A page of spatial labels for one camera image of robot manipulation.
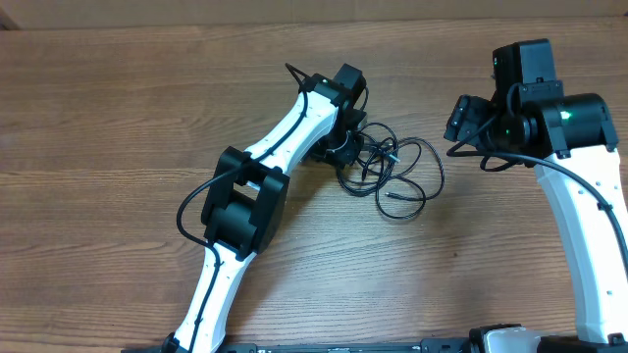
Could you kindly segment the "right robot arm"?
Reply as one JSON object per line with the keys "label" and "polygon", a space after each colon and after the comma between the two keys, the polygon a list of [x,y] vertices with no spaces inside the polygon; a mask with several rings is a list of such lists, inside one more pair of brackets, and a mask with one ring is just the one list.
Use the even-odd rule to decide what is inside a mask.
{"label": "right robot arm", "polygon": [[611,113],[596,93],[567,95],[547,39],[493,52],[491,99],[462,95],[446,123],[449,157],[523,165],[545,193],[571,275],[572,334],[516,324],[473,328],[467,352],[624,352],[627,349],[627,207]]}

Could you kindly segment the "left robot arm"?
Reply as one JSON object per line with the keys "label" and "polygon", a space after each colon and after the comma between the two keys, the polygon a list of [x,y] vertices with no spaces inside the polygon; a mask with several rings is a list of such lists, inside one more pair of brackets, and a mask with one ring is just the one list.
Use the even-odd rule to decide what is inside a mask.
{"label": "left robot arm", "polygon": [[269,246],[284,213],[290,175],[312,158],[341,169],[363,145],[357,131],[365,120],[367,81],[349,64],[336,75],[288,71],[298,85],[289,112],[262,139],[244,150],[227,148],[213,177],[190,192],[187,206],[207,194],[201,237],[183,236],[204,249],[204,263],[188,311],[161,346],[163,352],[216,352],[226,337],[227,318],[244,273]]}

